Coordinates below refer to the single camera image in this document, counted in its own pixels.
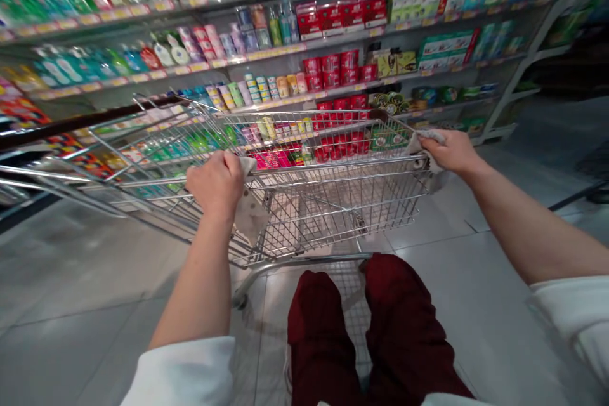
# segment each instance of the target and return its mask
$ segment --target green bottle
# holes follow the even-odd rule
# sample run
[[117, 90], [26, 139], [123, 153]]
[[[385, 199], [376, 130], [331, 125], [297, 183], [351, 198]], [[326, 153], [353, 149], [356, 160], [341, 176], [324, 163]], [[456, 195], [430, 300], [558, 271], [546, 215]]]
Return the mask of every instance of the green bottle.
[[129, 65], [127, 65], [127, 62], [125, 62], [125, 59], [123, 59], [123, 57], [121, 57], [113, 49], [107, 48], [106, 52], [110, 55], [110, 62], [112, 63], [118, 74], [120, 74], [121, 76], [129, 76], [131, 74], [131, 69], [129, 68]]

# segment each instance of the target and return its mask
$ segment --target shopping cart handle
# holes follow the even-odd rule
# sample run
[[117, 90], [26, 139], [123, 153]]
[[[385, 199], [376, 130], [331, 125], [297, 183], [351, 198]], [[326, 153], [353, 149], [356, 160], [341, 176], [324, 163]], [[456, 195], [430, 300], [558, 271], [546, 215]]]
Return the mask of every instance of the shopping cart handle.
[[62, 121], [43, 124], [39, 127], [5, 131], [0, 133], [0, 151], [18, 148], [35, 141], [45, 140], [50, 136], [60, 135], [74, 130], [92, 127], [103, 122], [120, 119], [121, 117], [131, 114], [137, 114], [142, 110], [162, 108], [168, 105], [176, 105], [184, 102], [185, 100], [183, 98], [172, 95], [165, 98], [159, 98], [158, 100], [154, 101], [141, 101], [132, 105], [113, 108], [107, 111], [71, 117]]

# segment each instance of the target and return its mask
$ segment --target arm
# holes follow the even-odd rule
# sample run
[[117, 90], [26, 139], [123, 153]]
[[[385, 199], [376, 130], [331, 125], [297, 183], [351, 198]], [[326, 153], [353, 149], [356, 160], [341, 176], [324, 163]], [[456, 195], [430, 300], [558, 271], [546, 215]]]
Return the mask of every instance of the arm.
[[528, 284], [609, 275], [609, 249], [541, 206], [488, 165], [467, 134], [441, 130], [446, 145], [421, 138], [437, 163], [472, 189], [491, 231]]
[[187, 188], [203, 209], [197, 234], [148, 349], [225, 336], [230, 325], [228, 240], [243, 192], [239, 158], [217, 151], [189, 168]]

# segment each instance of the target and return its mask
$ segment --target cardboard box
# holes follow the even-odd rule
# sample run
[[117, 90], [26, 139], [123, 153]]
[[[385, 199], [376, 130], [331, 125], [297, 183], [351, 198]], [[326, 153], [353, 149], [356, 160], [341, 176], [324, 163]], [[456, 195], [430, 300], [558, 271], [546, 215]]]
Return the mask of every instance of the cardboard box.
[[296, 5], [296, 18], [298, 19], [298, 30], [300, 31], [301, 40], [305, 41], [322, 37], [316, 2]]

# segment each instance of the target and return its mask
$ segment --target red bottle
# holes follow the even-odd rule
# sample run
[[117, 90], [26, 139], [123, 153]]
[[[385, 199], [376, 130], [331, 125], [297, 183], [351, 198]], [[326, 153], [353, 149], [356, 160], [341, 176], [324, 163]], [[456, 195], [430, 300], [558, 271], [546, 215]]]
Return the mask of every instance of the red bottle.
[[150, 70], [158, 70], [163, 66], [160, 64], [160, 60], [157, 55], [154, 53], [152, 49], [150, 49], [146, 43], [140, 41], [141, 51], [140, 56], [144, 63], [148, 66]]

